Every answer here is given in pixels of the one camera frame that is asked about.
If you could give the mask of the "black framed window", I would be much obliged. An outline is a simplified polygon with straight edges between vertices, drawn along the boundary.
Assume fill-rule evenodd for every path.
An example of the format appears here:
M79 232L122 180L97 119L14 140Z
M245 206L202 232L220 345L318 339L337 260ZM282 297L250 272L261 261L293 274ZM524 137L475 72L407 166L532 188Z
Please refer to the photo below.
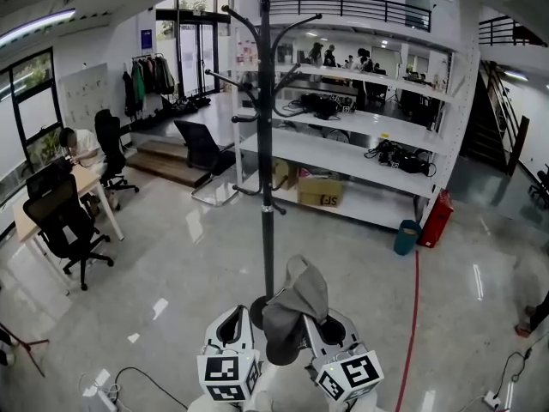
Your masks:
M0 206L61 154L53 49L0 66Z

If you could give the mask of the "grey cap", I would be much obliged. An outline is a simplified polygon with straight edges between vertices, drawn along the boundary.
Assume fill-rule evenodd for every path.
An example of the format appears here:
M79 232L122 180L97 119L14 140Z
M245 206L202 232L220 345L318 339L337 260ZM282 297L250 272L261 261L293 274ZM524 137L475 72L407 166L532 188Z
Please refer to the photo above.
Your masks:
M304 256L291 257L281 290L262 310L268 361L279 367L293 363L306 337L304 317L323 323L328 309L328 286L322 273Z

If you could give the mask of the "red floor stand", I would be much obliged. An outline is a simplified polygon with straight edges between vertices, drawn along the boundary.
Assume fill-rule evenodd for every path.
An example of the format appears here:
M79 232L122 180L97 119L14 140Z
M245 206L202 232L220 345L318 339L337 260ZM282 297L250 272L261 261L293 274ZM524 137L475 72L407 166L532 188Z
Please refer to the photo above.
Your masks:
M19 345L26 351L29 359L31 360L35 368L38 370L39 374L45 379L46 378L45 373L40 367L39 363L35 360L32 348L40 345L49 344L50 340L48 338L45 338L45 339L35 340L31 342L24 341L1 322L0 322L0 330L4 331L7 335L10 336L11 339L16 340L19 343Z

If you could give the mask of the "white board with sketches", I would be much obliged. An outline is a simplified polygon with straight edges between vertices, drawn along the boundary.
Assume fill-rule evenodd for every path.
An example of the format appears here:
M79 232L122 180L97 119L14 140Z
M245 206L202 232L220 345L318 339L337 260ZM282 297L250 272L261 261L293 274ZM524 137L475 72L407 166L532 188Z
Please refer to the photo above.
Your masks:
M59 81L63 124L94 130L95 115L109 107L107 64L64 76Z

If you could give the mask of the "glass entrance door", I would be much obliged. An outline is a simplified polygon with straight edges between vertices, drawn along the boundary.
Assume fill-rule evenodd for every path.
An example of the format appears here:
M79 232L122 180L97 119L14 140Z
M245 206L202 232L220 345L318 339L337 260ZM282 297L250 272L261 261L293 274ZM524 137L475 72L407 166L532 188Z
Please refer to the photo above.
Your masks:
M227 15L187 9L157 9L156 48L164 56L179 98L220 92L220 82L206 70L220 73L223 39L229 33Z

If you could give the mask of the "short black balcony railing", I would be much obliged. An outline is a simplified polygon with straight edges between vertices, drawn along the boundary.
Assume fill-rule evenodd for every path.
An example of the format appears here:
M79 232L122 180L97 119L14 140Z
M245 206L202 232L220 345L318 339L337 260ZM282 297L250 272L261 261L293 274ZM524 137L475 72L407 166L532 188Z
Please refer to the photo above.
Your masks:
M549 45L527 27L508 16L494 17L479 23L481 45Z

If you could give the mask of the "black coat rack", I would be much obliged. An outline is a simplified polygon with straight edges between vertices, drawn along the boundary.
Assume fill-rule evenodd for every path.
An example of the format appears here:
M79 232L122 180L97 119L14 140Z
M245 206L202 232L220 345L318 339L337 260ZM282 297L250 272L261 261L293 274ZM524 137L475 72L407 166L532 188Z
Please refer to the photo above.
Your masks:
M275 109L276 95L297 75L299 64L295 64L286 75L275 82L275 54L282 37L291 29L300 27L305 23L320 20L322 16L315 14L301 21L294 22L283 29L274 39L270 34L270 7L271 0L260 0L261 25L255 27L251 21L235 10L224 6L223 11L227 12L235 20L240 21L254 37L258 49L258 95L254 95L244 84L231 78L206 70L205 73L214 78L232 84L243 90L248 96L255 110L251 118L232 117L234 124L256 123L256 144L259 186L255 191L246 190L240 186L233 189L246 196L262 195L262 251L264 265L265 295L257 298L250 306L250 320L259 330L263 328L263 310L275 295L275 272L274 272L274 241L275 241L275 219L274 212L284 215L286 211L278 206L273 199L273 137L272 122Z

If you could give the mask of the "light wooden desk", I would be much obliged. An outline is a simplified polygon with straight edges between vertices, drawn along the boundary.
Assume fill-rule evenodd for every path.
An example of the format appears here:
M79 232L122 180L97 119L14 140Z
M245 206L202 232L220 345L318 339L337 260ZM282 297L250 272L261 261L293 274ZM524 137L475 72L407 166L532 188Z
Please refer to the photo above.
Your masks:
M100 199L106 215L114 229L119 240L124 240L124 234L118 225L116 217L107 201L103 186L100 183L100 176L93 171L82 167L74 166L72 168L75 177L78 196L82 197L86 193L93 191ZM23 204L27 201L28 195L24 193L23 197L12 206L15 219L15 229L18 240L28 249L36 262L45 267L57 285L66 293L74 287L72 281L65 276L61 269L56 266L52 260L52 254L44 248L44 243L39 241L39 227L25 214Z

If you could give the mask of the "red box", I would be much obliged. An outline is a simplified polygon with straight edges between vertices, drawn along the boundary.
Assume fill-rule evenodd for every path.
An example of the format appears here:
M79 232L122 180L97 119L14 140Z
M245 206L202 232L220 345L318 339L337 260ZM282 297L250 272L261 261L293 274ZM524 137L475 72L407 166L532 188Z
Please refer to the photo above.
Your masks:
M423 226L419 237L419 245L433 248L442 237L443 231L453 212L454 206L449 192L441 190Z

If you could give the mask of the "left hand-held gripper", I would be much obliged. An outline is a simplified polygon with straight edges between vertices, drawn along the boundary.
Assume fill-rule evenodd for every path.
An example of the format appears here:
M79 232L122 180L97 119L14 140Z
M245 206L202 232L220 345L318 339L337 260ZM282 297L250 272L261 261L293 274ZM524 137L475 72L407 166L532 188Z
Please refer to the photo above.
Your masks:
M214 402L246 402L260 378L260 353L254 348L253 325L245 306L235 306L207 328L207 342L238 342L240 349L206 344L196 357L199 383Z

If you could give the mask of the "white metal shelving unit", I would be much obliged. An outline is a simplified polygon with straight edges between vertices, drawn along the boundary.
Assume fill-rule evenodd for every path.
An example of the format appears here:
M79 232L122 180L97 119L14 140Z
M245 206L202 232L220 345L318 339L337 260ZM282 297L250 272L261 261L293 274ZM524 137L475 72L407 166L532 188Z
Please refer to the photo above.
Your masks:
M440 118L430 129L372 112L344 113L338 120L321 120L303 113L293 117L292 122L324 125L423 149L436 166L436 173L428 178L424 174L383 167L377 161L365 158L364 147L280 129L273 131L272 154L279 159L349 176L340 203L330 209L332 213L392 229L397 229L406 219L425 225L439 193L449 183L466 134L480 65L478 25L460 26L457 41L411 27L361 23L333 16L315 20L311 28L305 29L306 37L325 45L333 44L332 38L336 35L353 43L370 41L382 50L395 52L394 75L313 64L301 64L299 71L308 76L374 83L390 88L397 96L410 93L437 100L442 111ZM420 47L428 49L431 55L448 56L444 61L434 63L436 67L446 69L446 76L431 73L424 83L405 77L408 52Z

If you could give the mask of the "clothes rail with garments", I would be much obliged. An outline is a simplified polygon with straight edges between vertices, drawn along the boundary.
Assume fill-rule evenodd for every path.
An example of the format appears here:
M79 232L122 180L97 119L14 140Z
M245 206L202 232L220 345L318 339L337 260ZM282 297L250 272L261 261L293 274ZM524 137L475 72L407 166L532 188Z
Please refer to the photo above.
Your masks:
M133 57L130 69L124 69L122 80L126 117L152 117L171 106L176 82L162 53Z

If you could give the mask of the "large printed cardboard box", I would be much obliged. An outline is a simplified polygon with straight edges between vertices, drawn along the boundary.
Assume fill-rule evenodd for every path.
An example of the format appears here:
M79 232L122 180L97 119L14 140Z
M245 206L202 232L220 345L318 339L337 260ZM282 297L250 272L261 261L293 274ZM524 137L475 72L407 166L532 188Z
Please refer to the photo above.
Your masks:
M297 183L297 202L303 205L336 208L343 192L339 179L300 177Z

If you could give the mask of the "dark staircase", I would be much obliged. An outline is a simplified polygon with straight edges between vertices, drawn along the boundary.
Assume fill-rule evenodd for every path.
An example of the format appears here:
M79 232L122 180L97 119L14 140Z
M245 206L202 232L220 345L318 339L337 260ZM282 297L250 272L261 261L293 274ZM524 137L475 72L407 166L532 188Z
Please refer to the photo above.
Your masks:
M529 124L512 106L497 65L482 60L460 154L510 176L519 164Z

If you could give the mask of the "pile of black bags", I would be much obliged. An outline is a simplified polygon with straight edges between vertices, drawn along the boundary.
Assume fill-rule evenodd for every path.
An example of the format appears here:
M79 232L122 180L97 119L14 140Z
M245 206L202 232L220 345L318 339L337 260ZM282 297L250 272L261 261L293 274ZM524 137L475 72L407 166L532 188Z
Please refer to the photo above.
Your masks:
M209 106L211 99L206 96L192 96L175 101L169 101L167 97L162 96L162 108L160 114L165 118L179 117L198 112L201 108Z

